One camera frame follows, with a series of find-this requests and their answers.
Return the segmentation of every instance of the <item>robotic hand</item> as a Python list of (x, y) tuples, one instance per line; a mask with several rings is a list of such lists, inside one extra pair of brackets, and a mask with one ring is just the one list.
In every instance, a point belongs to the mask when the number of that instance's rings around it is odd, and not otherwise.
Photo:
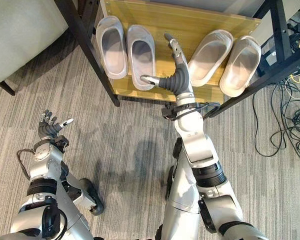
[(223, 172), (215, 147), (203, 132), (204, 119), (198, 110), (209, 105), (218, 107), (219, 104), (195, 102), (182, 49), (170, 34), (166, 33), (165, 38), (173, 50), (174, 74), (171, 77), (140, 77), (142, 81), (174, 93), (176, 106), (166, 106), (162, 115), (174, 121), (174, 127), (182, 138), (181, 147), (177, 147), (177, 165), (160, 239), (198, 239), (196, 210), (199, 206), (206, 229), (210, 233), (219, 233), (223, 240), (267, 240), (255, 227), (243, 221), (241, 207)]
[(45, 110), (44, 113), (41, 114), (38, 127), (38, 134), (41, 140), (57, 138), (60, 130), (74, 121), (73, 118), (69, 118), (62, 123), (55, 124), (57, 117), (54, 116), (50, 120), (51, 116), (52, 112), (49, 110)]
[(186, 57), (182, 52), (178, 41), (173, 36), (169, 33), (165, 33), (164, 37), (168, 40), (168, 46), (173, 51), (172, 57), (175, 64), (174, 74), (170, 77), (142, 75), (140, 79), (147, 83), (167, 89), (173, 92), (176, 96), (189, 93), (192, 94), (193, 97), (193, 89), (190, 83), (189, 68)]
[[(89, 225), (77, 206), (97, 216), (104, 211), (93, 184), (86, 178), (77, 180), (63, 161), (69, 146), (68, 139), (59, 131), (73, 122), (70, 118), (55, 123), (56, 117), (46, 110), (40, 117), (40, 141), (32, 149), (17, 153), (22, 171), (29, 180), (23, 204), (14, 218), (10, 234), (0, 240), (93, 240)], [(20, 160), (21, 152), (34, 154), (30, 175)]]

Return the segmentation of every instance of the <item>slide sandal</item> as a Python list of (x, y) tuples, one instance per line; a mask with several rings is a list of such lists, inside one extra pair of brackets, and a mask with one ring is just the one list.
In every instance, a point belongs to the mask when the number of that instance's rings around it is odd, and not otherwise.
[(120, 20), (116, 16), (101, 19), (95, 36), (106, 75), (110, 79), (124, 78), (128, 74), (128, 57)]
[(154, 85), (140, 79), (141, 75), (156, 75), (155, 41), (141, 25), (132, 25), (127, 33), (128, 59), (133, 85), (139, 90), (150, 90)]
[(220, 89), (229, 97), (243, 93), (254, 75), (261, 57), (261, 48), (252, 36), (242, 36), (234, 44), (229, 61), (220, 79)]
[(191, 85), (205, 85), (229, 54), (234, 42), (226, 30), (214, 30), (204, 37), (196, 48), (189, 64)]

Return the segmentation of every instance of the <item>gray carpet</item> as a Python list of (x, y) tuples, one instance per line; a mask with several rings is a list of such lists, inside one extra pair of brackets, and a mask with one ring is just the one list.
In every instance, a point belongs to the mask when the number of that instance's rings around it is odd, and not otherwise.
[[(81, 209), (94, 236), (107, 240), (154, 239), (162, 224), (166, 177), (173, 164), (174, 126), (161, 117), (162, 105), (149, 100), (122, 100), (114, 107), (70, 34), (14, 73), (0, 88), (0, 235), (9, 232), (28, 181), (16, 151), (39, 139), (38, 118), (50, 109), (59, 119), (74, 118), (63, 130), (70, 146), (64, 161), (77, 178), (98, 187), (105, 212), (92, 216)], [(271, 89), (258, 93), (258, 146), (275, 149), (269, 136), (277, 129), (271, 114)], [(300, 160), (292, 147), (265, 158), (254, 149), (252, 98), (204, 122), (246, 221), (271, 240), (300, 240)], [(27, 169), (31, 154), (22, 160)], [(199, 239), (215, 240), (200, 224)]]

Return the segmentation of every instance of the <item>metal leg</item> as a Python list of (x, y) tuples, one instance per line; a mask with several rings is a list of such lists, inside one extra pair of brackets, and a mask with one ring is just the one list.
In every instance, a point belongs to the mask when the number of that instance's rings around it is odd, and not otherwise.
[(3, 88), (8, 94), (12, 96), (16, 95), (15, 91), (13, 91), (5, 81), (0, 82), (0, 87)]
[(114, 90), (107, 75), (101, 70), (102, 67), (97, 60), (95, 48), (90, 38), (88, 37), (87, 29), (85, 28), (83, 21), (80, 19), (75, 5), (72, 1), (69, 0), (54, 0), (54, 2), (59, 8), (59, 11), (64, 17), (66, 23), (68, 24), (70, 31), (72, 32), (75, 39), (78, 41), (82, 51), (84, 52), (84, 55), (90, 62), (93, 70), (95, 71), (96, 75), (101, 81), (104, 89), (108, 93), (113, 104), (116, 107), (119, 107), (120, 102), (118, 100), (118, 96), (114, 94)]
[(84, 6), (82, 14), (82, 22), (87, 29), (88, 37), (91, 39), (91, 36), (94, 32), (96, 16), (99, 8), (98, 0), (87, 0)]
[(265, 86), (278, 83), (279, 81), (283, 80), (289, 74), (293, 73), (299, 65), (300, 49), (282, 63), (275, 63), (274, 65), (272, 65), (268, 69), (267, 73), (265, 73), (257, 81), (253, 82), (250, 86), (248, 86), (240, 96), (230, 98), (228, 101), (222, 104), (221, 107), (211, 115), (211, 118), (239, 103), (250, 95), (256, 93)]
[(282, 63), (291, 56), (287, 21), (282, 0), (272, 0), (270, 6), (276, 62)]

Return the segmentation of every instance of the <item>wooden shelf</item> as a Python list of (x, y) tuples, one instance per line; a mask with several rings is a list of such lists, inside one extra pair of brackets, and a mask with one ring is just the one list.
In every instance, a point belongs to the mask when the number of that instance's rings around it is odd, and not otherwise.
[[(160, 101), (175, 102), (176, 98), (172, 92), (160, 87), (154, 87), (148, 91), (141, 91), (135, 88), (131, 76), (123, 79), (113, 80), (114, 93), (122, 96), (153, 99)], [(204, 85), (201, 87), (194, 87), (194, 96), (197, 102), (219, 102), (224, 103), (224, 95), (218, 86)]]
[[(175, 71), (172, 51), (167, 47), (168, 42), (164, 38), (165, 32), (177, 38), (189, 61), (201, 40), (211, 31), (224, 29), (232, 33), (236, 39), (249, 35), (261, 21), (235, 14), (141, 0), (101, 0), (101, 6), (104, 13), (120, 19), (125, 32), (133, 24), (142, 25), (151, 32), (155, 42), (156, 75), (159, 77), (170, 76)], [(227, 60), (223, 61), (205, 86), (195, 89), (199, 94), (196, 95), (198, 99), (223, 103), (223, 96), (220, 97), (222, 92), (218, 90), (218, 85)], [(113, 88), (117, 94), (155, 100), (175, 100), (172, 93), (168, 94), (167, 91), (161, 91), (159, 88), (139, 91), (134, 88), (132, 81), (127, 82), (130, 78), (129, 76), (122, 81), (114, 81)]]

